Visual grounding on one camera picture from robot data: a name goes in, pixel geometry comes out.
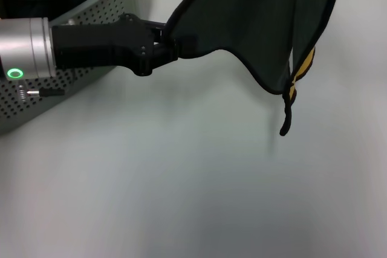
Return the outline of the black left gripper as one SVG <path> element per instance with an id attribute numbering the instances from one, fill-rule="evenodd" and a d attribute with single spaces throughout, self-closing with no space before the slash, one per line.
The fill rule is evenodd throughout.
<path id="1" fill-rule="evenodd" d="M 58 25 L 51 28 L 58 69 L 122 66 L 144 77 L 190 54 L 197 48 L 193 36 L 164 35 L 166 24 L 123 14 L 110 24 Z"/>

